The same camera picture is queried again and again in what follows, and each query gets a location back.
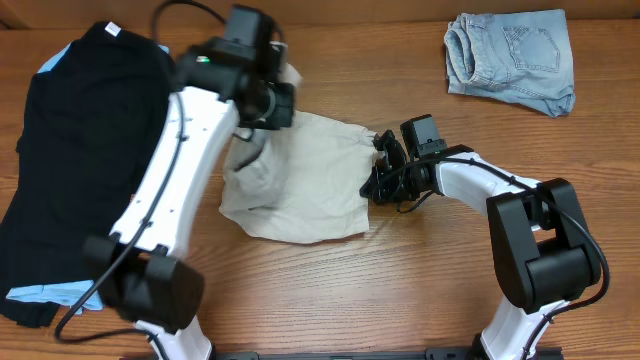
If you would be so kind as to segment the beige cotton shorts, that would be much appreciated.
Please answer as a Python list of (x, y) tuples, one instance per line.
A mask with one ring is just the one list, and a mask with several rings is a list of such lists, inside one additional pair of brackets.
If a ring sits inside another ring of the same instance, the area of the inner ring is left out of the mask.
[(280, 130), (236, 134), (223, 165), (219, 211), (248, 235), (311, 244), (369, 229), (360, 194), (378, 152), (375, 132), (296, 111)]

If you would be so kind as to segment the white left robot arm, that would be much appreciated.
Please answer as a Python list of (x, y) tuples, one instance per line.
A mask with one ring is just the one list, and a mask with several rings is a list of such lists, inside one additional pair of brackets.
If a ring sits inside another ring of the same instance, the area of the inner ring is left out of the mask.
[(215, 355), (197, 319), (204, 279), (185, 261), (192, 223), (235, 130), (291, 124), (286, 51), (275, 20), (244, 5), (232, 8), (222, 36), (189, 47), (169, 76), (164, 129), (133, 199), (107, 236), (84, 245), (92, 292), (160, 359)]

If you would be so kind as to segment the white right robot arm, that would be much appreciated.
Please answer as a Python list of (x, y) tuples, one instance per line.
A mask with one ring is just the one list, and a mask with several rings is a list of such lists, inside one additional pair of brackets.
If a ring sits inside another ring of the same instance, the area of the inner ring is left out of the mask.
[(520, 177), (466, 145), (447, 145), (431, 115), (375, 136), (379, 158), (360, 189), (377, 205), (430, 196), (456, 199), (486, 216), (494, 272), (503, 298), (469, 346), (432, 347), (426, 359), (563, 360), (538, 343), (556, 316), (604, 297), (611, 274), (591, 235), (574, 187), (565, 179)]

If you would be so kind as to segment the folded blue denim shorts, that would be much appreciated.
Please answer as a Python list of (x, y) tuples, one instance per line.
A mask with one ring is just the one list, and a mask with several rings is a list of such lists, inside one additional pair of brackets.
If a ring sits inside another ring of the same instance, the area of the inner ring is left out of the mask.
[(576, 102), (565, 11), (462, 13), (444, 35), (448, 92), (519, 104), (552, 118)]

